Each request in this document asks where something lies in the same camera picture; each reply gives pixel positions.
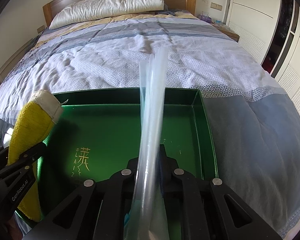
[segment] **green tray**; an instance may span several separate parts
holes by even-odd
[[[44,141],[47,154],[38,162],[43,216],[84,180],[105,180],[126,168],[139,154],[141,137],[139,88],[66,92],[55,97],[68,102]],[[198,178],[218,177],[198,90],[166,89],[161,143],[180,168]]]

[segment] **bedspread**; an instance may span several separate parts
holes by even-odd
[[[138,87],[139,61],[163,46],[166,86],[202,92],[219,177],[284,238],[300,218],[300,116],[248,52],[186,12],[44,32],[0,86],[0,118],[14,124],[39,89]]]

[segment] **bed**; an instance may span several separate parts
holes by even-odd
[[[49,26],[65,6],[43,7]],[[167,87],[200,89],[219,177],[282,238],[300,228],[300,116],[283,88],[238,43],[194,17],[196,0],[45,30],[0,86],[0,118],[14,124],[39,89],[139,86],[139,61],[170,48]]]

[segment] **yellow stripe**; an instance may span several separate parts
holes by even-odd
[[[38,47],[40,47],[42,44],[47,43],[48,41],[59,37],[63,36],[66,34],[69,34],[71,32],[79,31],[91,26],[95,25],[100,25],[100,24],[108,24],[108,23],[113,23],[113,22],[119,22],[119,21],[124,21],[127,19],[148,19],[148,18],[188,18],[188,19],[197,19],[197,17],[193,16],[191,13],[185,13],[185,12],[175,12],[176,16],[172,15],[166,15],[166,14],[140,14],[140,13],[134,13],[134,14],[125,14],[121,16],[115,16],[115,17],[108,17],[100,20],[93,20],[89,22],[82,22],[78,23],[74,26],[70,26],[67,28],[62,29],[62,32],[56,32],[56,33],[51,33],[50,35],[47,35],[45,40],[39,41],[31,50],[34,50]]]

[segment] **wooden bedside table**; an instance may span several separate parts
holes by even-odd
[[[234,41],[238,42],[240,39],[240,36],[235,33],[232,30],[226,30],[224,28],[218,27],[218,26],[214,26],[217,30],[221,31],[222,33],[224,33],[225,35],[227,35],[229,38],[232,38]]]

